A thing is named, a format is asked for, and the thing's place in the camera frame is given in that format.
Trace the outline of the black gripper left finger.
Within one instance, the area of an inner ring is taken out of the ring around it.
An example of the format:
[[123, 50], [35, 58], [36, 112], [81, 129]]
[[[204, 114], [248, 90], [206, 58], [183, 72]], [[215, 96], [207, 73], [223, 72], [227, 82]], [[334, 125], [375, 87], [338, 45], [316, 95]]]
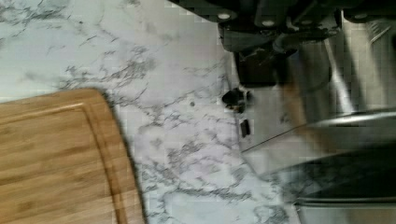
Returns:
[[225, 50], [240, 52], [263, 46], [276, 38], [275, 30], [259, 30], [252, 32], [233, 31], [219, 27], [219, 37]]

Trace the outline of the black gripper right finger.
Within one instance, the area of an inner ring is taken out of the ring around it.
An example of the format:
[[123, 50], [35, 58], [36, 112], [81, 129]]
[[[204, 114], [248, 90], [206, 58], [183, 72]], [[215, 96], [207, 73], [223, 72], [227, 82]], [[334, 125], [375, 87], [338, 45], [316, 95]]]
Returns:
[[284, 30], [275, 29], [272, 41], [273, 55], [288, 55], [297, 50], [301, 45], [321, 42], [338, 34], [338, 28], [334, 29], [307, 29], [307, 30]]

